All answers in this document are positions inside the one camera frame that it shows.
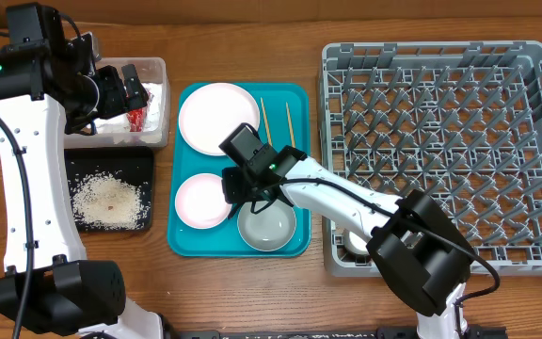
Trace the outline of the red snack wrapper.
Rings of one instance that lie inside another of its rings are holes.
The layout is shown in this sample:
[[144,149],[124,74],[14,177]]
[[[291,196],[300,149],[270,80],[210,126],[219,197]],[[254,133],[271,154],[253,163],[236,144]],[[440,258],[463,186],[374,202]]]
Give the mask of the red snack wrapper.
[[132,110],[126,114],[127,121],[131,132],[142,132],[147,116],[145,107]]

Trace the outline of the white paper cup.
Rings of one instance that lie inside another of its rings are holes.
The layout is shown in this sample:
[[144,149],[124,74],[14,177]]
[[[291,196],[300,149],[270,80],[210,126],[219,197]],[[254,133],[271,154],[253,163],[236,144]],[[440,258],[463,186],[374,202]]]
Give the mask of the white paper cup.
[[369,252],[366,248],[367,242],[355,235],[354,233],[343,231],[343,246],[347,252],[352,255],[368,256]]

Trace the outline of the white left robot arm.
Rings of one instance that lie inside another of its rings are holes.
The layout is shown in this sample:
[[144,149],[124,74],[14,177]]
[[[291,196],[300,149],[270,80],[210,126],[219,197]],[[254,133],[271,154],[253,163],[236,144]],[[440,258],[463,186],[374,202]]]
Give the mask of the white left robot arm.
[[67,39],[69,17],[8,7],[0,50],[0,163],[7,208],[0,314],[14,332],[171,338],[163,315],[128,298],[119,266],[91,260],[74,223],[64,138],[148,102],[136,68],[97,67],[94,38]]

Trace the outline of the white napkin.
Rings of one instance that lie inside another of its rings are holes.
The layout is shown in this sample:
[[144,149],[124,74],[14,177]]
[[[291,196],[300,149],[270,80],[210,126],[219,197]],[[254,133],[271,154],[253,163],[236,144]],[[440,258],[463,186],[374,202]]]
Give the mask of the white napkin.
[[[148,105],[145,107],[147,109],[147,116],[142,132],[151,132],[159,126],[161,116],[164,111],[161,106],[163,99],[163,87],[161,84],[156,83],[145,83],[143,87],[148,92],[149,100]],[[96,120],[95,126],[97,133],[107,134],[131,132],[126,114],[127,113],[108,120]]]

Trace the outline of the grey bowl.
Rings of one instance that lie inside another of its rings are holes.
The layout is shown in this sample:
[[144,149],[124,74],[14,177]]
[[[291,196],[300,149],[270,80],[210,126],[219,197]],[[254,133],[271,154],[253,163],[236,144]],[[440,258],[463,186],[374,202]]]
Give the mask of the grey bowl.
[[238,232],[254,250],[270,252],[286,246],[296,230],[295,211],[281,201],[274,201],[258,214],[246,202],[237,219]]

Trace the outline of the small pink bowl with crumbs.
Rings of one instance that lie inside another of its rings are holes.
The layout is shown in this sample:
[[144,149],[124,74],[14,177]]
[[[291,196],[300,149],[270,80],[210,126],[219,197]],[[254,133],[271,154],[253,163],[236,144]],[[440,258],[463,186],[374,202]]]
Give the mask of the small pink bowl with crumbs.
[[196,174],[185,180],[175,195],[174,205],[179,219],[197,230],[214,228],[231,211],[221,177],[212,173]]

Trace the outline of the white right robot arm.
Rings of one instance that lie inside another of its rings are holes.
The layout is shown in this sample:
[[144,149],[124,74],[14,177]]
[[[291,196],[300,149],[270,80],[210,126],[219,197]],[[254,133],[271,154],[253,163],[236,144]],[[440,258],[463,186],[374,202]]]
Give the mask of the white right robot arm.
[[219,145],[233,166],[222,171],[234,208],[282,201],[328,218],[366,243],[383,280],[417,316],[413,327],[381,327],[378,338],[504,338],[505,328],[469,324],[463,303],[495,292],[501,278],[418,189],[405,197],[376,192],[340,177],[306,153],[280,152],[248,123]]

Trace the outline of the large pink plate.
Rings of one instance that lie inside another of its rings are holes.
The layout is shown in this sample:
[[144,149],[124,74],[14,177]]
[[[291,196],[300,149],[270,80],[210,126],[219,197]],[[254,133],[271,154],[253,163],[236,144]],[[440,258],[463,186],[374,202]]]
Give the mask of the large pink plate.
[[254,97],[231,83],[211,83],[193,91],[183,101],[178,117],[180,133],[195,151],[222,156],[219,145],[241,123],[255,129],[260,109]]

